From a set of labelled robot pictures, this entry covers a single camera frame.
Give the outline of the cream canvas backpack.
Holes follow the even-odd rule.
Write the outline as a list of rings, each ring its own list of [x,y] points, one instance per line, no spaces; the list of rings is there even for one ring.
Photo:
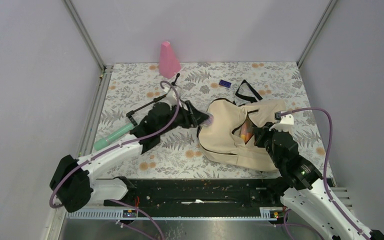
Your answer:
[[[207,109],[213,117],[209,126],[199,127],[197,138],[203,154],[211,161],[237,167],[273,172],[277,168],[263,147],[254,145],[254,137],[248,141],[241,138],[241,129],[246,121],[251,127],[263,127],[267,122],[275,121],[275,113],[286,109],[284,100],[264,100],[246,81],[253,96],[235,92],[235,96],[245,104],[237,105],[226,98],[213,100]]]

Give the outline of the clear jar of clips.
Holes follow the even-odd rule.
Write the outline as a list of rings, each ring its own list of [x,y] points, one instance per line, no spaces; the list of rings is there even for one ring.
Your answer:
[[[212,114],[209,114],[208,118],[206,120],[204,120],[201,125],[203,127],[209,127],[213,124],[213,122],[214,122],[214,116]]]

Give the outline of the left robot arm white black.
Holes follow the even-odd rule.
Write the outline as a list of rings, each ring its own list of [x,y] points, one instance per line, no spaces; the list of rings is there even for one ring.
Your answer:
[[[103,173],[156,147],[161,135],[173,129],[209,126],[212,122],[210,113],[198,110],[190,101],[180,106],[155,103],[142,121],[119,141],[89,155],[64,156],[49,183],[52,190],[50,207],[63,207],[73,213],[89,203],[105,200],[118,200],[124,206],[132,204],[134,190],[119,177],[102,179]]]

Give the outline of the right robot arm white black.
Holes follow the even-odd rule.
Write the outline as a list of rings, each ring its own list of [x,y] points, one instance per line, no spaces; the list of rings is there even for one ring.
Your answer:
[[[280,172],[266,193],[271,205],[288,207],[323,240],[384,240],[380,230],[365,226],[325,184],[322,173],[300,155],[299,145],[289,132],[278,131],[267,122],[255,127],[253,133],[254,145],[267,151]]]

